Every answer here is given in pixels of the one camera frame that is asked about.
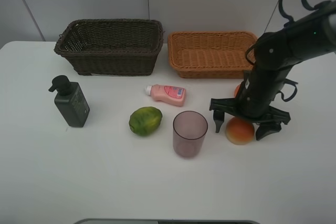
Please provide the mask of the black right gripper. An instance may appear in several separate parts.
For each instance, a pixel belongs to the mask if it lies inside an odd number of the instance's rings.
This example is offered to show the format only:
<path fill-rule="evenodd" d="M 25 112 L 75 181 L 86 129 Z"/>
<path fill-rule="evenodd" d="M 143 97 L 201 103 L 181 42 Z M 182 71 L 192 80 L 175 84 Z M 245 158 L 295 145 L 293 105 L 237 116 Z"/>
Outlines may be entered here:
<path fill-rule="evenodd" d="M 209 109 L 213 111 L 215 132 L 220 132 L 227 113 L 245 121 L 259 123 L 257 141 L 270 134 L 279 133 L 280 123 L 288 124 L 291 118 L 288 112 L 273 108 L 270 104 L 284 86 L 290 70 L 290 67 L 266 70 L 254 66 L 252 71 L 244 73 L 244 80 L 235 98 L 212 98 Z"/>

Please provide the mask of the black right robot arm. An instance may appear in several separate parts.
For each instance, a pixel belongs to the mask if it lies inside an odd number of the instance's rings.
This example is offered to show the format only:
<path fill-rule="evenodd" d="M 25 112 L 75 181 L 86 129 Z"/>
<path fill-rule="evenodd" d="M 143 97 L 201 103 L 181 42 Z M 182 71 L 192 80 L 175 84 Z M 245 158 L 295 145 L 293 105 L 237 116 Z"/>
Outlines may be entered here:
<path fill-rule="evenodd" d="M 287 79 L 293 66 L 335 51 L 335 2 L 325 1 L 306 17 L 275 33 L 265 33 L 251 46 L 255 62 L 234 98 L 211 99 L 216 133 L 225 115 L 230 114 L 259 126 L 256 139 L 281 131 L 291 120 L 288 112 L 270 106 L 285 84 L 297 86 Z"/>

